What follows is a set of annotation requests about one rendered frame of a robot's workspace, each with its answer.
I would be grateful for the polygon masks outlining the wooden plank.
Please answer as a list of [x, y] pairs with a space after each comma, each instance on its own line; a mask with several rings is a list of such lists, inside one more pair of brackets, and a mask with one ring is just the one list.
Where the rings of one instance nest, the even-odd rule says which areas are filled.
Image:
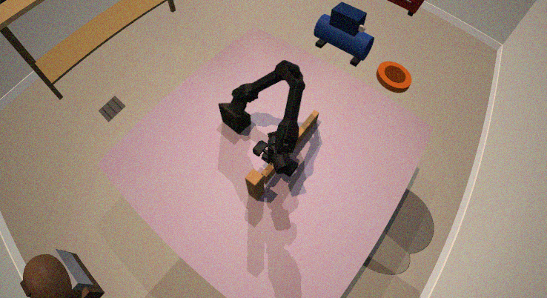
[[[296, 142], [295, 148], [298, 146], [298, 144], [304, 139], [304, 137], [308, 134], [308, 132], [311, 130], [313, 125], [316, 123], [319, 116], [319, 112], [313, 111], [310, 116], [304, 121], [304, 123], [299, 128], [299, 138]], [[294, 148], [294, 149], [295, 149]], [[272, 176], [276, 173], [274, 164], [270, 162], [268, 166], [261, 172], [264, 178], [264, 183], [266, 184], [269, 182], [269, 180], [272, 178]]]

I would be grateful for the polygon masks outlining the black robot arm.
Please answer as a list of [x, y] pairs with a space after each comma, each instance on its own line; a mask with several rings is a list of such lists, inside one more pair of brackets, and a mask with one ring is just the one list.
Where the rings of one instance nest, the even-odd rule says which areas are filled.
[[285, 80], [289, 86], [288, 100], [283, 120], [276, 131], [268, 133], [268, 152], [277, 174], [287, 173], [291, 169], [292, 162], [289, 153], [293, 153], [299, 138], [298, 115], [300, 102], [305, 83], [300, 67], [296, 64], [282, 60], [276, 65], [274, 71], [253, 83], [240, 85], [232, 92], [232, 100], [227, 108], [236, 115], [242, 114], [247, 106], [255, 99], [258, 93], [277, 82]]

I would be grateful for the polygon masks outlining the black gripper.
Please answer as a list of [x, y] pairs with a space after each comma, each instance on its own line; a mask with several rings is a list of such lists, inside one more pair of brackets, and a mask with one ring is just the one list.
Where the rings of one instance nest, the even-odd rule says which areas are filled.
[[[257, 156], [260, 156], [260, 154], [262, 152], [264, 152], [262, 154], [262, 160], [267, 162], [268, 164], [270, 162], [272, 162], [272, 155], [269, 154], [268, 150], [266, 150], [266, 147], [268, 146], [268, 144], [264, 141], [259, 141], [255, 147], [253, 148], [253, 153]], [[292, 165], [291, 165], [291, 169], [287, 172], [287, 173], [284, 173], [286, 176], [290, 177], [292, 176], [292, 174], [294, 173], [294, 171], [298, 168], [298, 163], [295, 162], [294, 160], [291, 159], [291, 162], [292, 162]], [[273, 162], [272, 162], [273, 163]]]

